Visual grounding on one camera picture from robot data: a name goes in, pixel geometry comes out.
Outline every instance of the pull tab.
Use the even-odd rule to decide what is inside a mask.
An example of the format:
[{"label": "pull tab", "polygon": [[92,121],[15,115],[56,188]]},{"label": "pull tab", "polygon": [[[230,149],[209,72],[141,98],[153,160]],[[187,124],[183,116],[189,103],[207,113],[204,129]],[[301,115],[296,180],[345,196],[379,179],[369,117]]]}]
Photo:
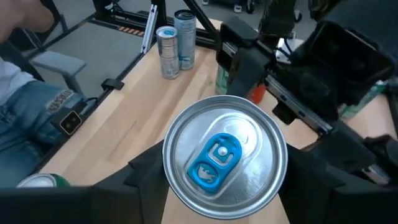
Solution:
[{"label": "pull tab", "polygon": [[188,168],[188,176],[209,194],[219,191],[225,178],[242,157],[242,146],[231,134],[211,137]]}]

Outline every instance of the green can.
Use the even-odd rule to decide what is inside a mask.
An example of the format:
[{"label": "green can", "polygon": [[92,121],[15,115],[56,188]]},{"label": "green can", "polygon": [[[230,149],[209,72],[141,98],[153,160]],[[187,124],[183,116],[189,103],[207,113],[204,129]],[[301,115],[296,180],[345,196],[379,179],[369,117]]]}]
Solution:
[{"label": "green can", "polygon": [[223,67],[218,66],[217,78],[216,78],[216,93],[219,95],[225,95],[227,91],[229,73],[223,69]]},{"label": "green can", "polygon": [[380,94],[386,88],[387,82],[378,81],[372,88],[368,91],[368,93],[362,98],[362,100],[358,103],[358,105],[346,106],[343,105],[339,108],[339,116],[342,119],[351,119],[354,117],[360,110],[362,110],[370,101],[372,101],[378,94]]},{"label": "green can", "polygon": [[65,178],[57,174],[34,174],[26,177],[17,187],[69,187]]}]

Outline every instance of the wooden tabletop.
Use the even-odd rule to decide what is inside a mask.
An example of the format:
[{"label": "wooden tabletop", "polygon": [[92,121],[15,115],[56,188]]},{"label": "wooden tabletop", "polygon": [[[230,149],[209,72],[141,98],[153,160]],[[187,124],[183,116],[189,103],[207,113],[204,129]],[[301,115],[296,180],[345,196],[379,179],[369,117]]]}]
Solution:
[{"label": "wooden tabletop", "polygon": [[[212,21],[219,27],[220,22]],[[215,51],[197,47],[195,66],[181,71],[175,80],[162,78],[159,54],[154,46],[124,78],[122,90],[114,90],[84,125],[41,170],[60,174],[73,185],[91,185],[124,167],[130,160],[162,140],[176,115],[192,103],[215,95],[218,64]],[[266,94],[259,107],[272,116],[285,140],[301,148],[316,134],[301,121],[284,125],[271,110],[276,99]],[[394,127],[386,99],[378,96],[348,124],[363,136],[390,133]],[[279,197],[250,217],[228,223],[288,223]],[[196,214],[170,190],[163,223],[224,223]]]}]

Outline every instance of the silver can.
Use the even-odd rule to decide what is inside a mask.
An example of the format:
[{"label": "silver can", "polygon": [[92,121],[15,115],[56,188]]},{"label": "silver can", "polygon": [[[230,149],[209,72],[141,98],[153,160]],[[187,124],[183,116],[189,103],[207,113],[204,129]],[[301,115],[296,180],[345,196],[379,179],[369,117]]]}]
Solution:
[{"label": "silver can", "polygon": [[287,146],[275,121],[250,101],[212,96],[181,112],[167,131],[163,162],[180,200],[206,217],[255,213],[278,193]]},{"label": "silver can", "polygon": [[180,72],[177,30],[171,26],[160,27],[156,30],[156,39],[163,77],[177,78]]},{"label": "silver can", "polygon": [[174,27],[177,29],[178,57],[181,70],[193,68],[195,63],[197,19],[190,10],[178,10],[174,14]]},{"label": "silver can", "polygon": [[229,72],[227,72],[223,67],[218,65],[217,78],[216,78],[216,93],[219,95],[225,95],[228,91],[228,78]]},{"label": "silver can", "polygon": [[34,174],[22,180],[17,187],[69,187],[68,181],[57,174]]}]

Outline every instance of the denim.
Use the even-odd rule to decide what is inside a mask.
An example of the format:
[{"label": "denim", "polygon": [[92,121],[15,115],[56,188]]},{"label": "denim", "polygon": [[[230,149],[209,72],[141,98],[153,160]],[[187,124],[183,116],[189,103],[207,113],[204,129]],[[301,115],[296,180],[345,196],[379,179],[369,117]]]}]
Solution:
[{"label": "denim", "polygon": [[0,106],[0,188],[15,187],[43,157],[41,146],[61,137],[50,119],[61,107],[72,108],[84,96],[32,81]]}]

